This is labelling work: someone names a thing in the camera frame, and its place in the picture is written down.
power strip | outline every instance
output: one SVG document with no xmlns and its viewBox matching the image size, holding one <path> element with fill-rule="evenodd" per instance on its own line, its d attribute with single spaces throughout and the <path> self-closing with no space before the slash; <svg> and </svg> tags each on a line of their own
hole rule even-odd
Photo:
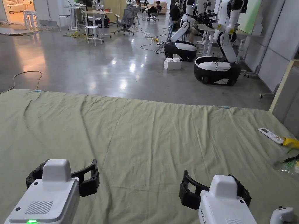
<svg viewBox="0 0 299 224">
<path fill-rule="evenodd" d="M 157 42 L 157 43 L 156 43 L 156 46 L 157 46 L 157 47 L 161 47 L 162 44 L 163 44 L 162 42 Z"/>
</svg>

wheel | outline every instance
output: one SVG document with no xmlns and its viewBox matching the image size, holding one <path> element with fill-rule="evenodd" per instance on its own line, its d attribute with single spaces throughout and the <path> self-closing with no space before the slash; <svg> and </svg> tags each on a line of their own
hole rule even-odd
<svg viewBox="0 0 299 224">
<path fill-rule="evenodd" d="M 203 84 L 207 84 L 208 81 L 209 81 L 209 78 L 208 78 L 207 76 L 203 76 L 203 77 L 202 77 L 202 83 L 203 83 Z"/>
<path fill-rule="evenodd" d="M 227 82 L 227 85 L 229 85 L 229 86 L 233 86 L 236 82 L 237 82 L 236 79 L 232 79 L 232 80 L 229 80 L 229 81 Z"/>
</svg>

game controller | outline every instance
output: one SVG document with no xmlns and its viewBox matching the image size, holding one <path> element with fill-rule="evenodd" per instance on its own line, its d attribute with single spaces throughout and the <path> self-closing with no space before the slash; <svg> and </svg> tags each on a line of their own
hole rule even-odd
<svg viewBox="0 0 299 224">
<path fill-rule="evenodd" d="M 278 209 L 272 213 L 270 224 L 283 224 L 283 222 L 291 222 L 293 220 L 294 209 L 283 208 L 279 206 Z"/>
</svg>

plastic bag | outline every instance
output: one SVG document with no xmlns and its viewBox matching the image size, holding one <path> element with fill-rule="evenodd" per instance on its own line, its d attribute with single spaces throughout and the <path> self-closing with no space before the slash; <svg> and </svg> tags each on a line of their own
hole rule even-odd
<svg viewBox="0 0 299 224">
<path fill-rule="evenodd" d="M 293 160 L 290 162 L 276 162 L 274 164 L 275 169 L 278 171 L 287 172 L 290 174 L 297 174 L 299 175 L 299 161 Z"/>
</svg>

yellow cable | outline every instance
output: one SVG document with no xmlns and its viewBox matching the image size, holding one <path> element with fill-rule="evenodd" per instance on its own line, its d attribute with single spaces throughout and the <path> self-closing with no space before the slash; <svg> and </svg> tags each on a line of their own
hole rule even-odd
<svg viewBox="0 0 299 224">
<path fill-rule="evenodd" d="M 13 87 L 10 88 L 10 89 L 8 89 L 8 90 L 6 90 L 6 91 L 4 91 L 4 92 L 2 92 L 2 93 L 5 93 L 5 92 L 7 92 L 7 91 L 9 91 L 9 90 L 12 90 L 12 89 L 16 86 L 16 83 L 15 83 L 15 77 L 18 76 L 18 75 L 27 73 L 27 72 L 38 72 L 38 73 L 41 74 L 40 77 L 39 77 L 39 79 L 38 79 L 37 86 L 36 86 L 36 89 L 38 89 L 38 85 L 39 85 L 39 81 L 40 81 L 40 79 L 41 79 L 41 77 L 42 77 L 42 73 L 41 73 L 40 71 L 26 71 L 26 72 L 21 72 L 21 73 L 19 73 L 19 74 L 16 74 L 16 75 L 13 77 Z"/>
</svg>

